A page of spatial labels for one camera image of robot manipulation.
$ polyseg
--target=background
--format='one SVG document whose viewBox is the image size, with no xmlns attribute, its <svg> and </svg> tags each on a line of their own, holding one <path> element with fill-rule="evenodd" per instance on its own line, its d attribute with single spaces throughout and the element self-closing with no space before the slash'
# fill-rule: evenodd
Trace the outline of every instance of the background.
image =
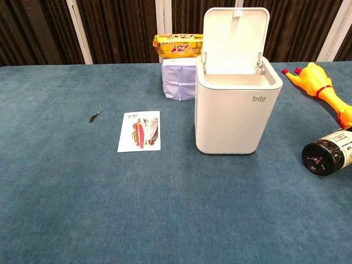
<svg viewBox="0 0 352 264">
<path fill-rule="evenodd" d="M 202 33 L 211 7 L 265 7 L 270 62 L 352 60 L 351 0 L 0 0 L 0 66 L 155 63 L 156 34 Z"/>
</svg>

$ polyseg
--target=black canister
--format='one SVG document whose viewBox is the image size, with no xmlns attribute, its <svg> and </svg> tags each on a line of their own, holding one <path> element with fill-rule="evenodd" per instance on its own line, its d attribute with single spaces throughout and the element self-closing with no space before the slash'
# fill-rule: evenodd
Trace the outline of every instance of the black canister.
<svg viewBox="0 0 352 264">
<path fill-rule="evenodd" d="M 352 163 L 352 126 L 336 131 L 302 150 L 303 164 L 311 172 L 327 176 Z"/>
</svg>

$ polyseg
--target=yellow package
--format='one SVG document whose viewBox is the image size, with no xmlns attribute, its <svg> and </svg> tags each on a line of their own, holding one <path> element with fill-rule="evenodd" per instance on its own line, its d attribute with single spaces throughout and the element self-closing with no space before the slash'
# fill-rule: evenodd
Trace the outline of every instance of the yellow package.
<svg viewBox="0 0 352 264">
<path fill-rule="evenodd" d="M 202 54 L 202 34 L 156 35 L 153 47 L 164 59 L 191 58 Z"/>
</svg>

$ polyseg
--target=brown curtain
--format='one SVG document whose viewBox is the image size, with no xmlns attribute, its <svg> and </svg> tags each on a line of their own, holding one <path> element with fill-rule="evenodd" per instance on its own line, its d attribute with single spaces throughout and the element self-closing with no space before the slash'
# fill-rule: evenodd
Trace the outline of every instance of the brown curtain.
<svg viewBox="0 0 352 264">
<path fill-rule="evenodd" d="M 264 56 L 271 62 L 316 61 L 342 0 L 245 0 L 270 13 Z"/>
<path fill-rule="evenodd" d="M 348 30 L 334 61 L 352 61 L 352 26 Z"/>
<path fill-rule="evenodd" d="M 212 7 L 234 7 L 235 0 L 172 0 L 172 32 L 202 34 L 204 15 Z"/>
<path fill-rule="evenodd" d="M 158 62 L 155 0 L 78 0 L 94 63 Z"/>
<path fill-rule="evenodd" d="M 0 1 L 0 65 L 84 63 L 65 0 Z"/>
</svg>

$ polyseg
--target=yellow rubber chicken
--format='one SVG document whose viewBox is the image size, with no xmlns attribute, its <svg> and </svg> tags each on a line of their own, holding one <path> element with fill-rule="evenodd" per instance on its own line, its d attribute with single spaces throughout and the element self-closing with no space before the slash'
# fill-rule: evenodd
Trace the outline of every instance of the yellow rubber chicken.
<svg viewBox="0 0 352 264">
<path fill-rule="evenodd" d="M 342 128 L 352 126 L 352 106 L 342 101 L 335 93 L 331 79 L 328 78 L 323 68 L 310 62 L 306 68 L 296 68 L 298 76 L 292 75 L 283 69 L 282 73 L 290 79 L 293 84 L 301 87 L 310 96 L 327 102 L 337 113 L 337 121 Z"/>
</svg>

